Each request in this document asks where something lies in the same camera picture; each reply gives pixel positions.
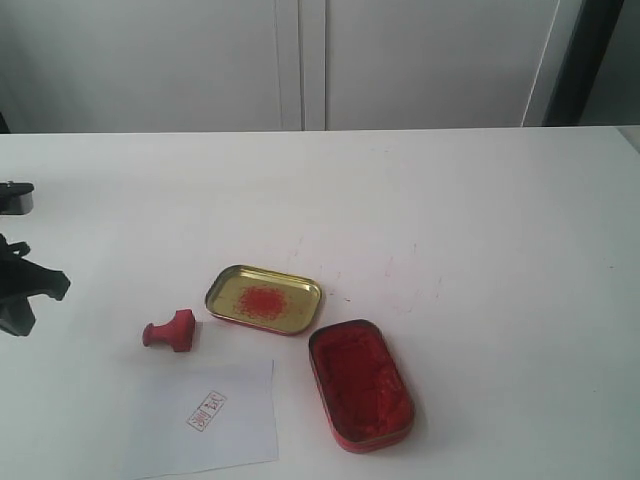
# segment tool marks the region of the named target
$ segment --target red stamp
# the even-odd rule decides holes
[[[227,397],[212,391],[187,419],[187,423],[199,432],[204,432],[226,401]]]

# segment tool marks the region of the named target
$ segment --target white table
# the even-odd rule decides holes
[[[117,479],[140,378],[253,357],[280,460],[184,478],[640,478],[640,156],[613,128],[3,136],[0,162],[36,185],[0,231],[72,281],[0,335],[0,478]],[[404,443],[335,444],[310,332],[208,316],[236,263],[318,280],[314,327],[380,326],[418,405]],[[144,349],[179,308],[195,350]]]

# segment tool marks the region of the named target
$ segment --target red ink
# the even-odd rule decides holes
[[[310,345],[316,373],[342,437],[350,442],[375,441],[410,428],[411,399],[372,324],[361,320],[337,324],[314,337]]]
[[[246,288],[236,309],[248,317],[275,320],[287,306],[284,293],[277,288]]]

